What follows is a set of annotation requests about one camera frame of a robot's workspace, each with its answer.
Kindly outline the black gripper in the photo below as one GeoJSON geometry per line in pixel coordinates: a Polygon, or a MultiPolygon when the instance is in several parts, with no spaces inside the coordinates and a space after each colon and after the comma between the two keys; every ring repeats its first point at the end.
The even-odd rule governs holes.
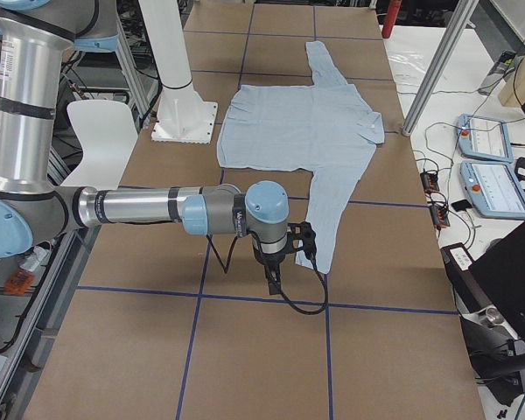
{"type": "Polygon", "coordinates": [[[266,254],[256,247],[253,247],[255,259],[263,266],[268,266],[265,269],[265,276],[268,282],[268,289],[270,295],[279,295],[282,292],[280,264],[285,259],[285,253],[282,251],[266,254]]]}

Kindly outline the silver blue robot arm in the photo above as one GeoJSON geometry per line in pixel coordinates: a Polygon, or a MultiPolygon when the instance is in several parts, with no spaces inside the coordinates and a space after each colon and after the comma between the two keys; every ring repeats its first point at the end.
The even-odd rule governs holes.
{"type": "Polygon", "coordinates": [[[112,1],[0,1],[0,257],[78,228],[179,223],[191,235],[251,236],[269,291],[292,251],[285,190],[233,185],[99,190],[55,186],[47,177],[63,53],[113,52],[112,1]]]}

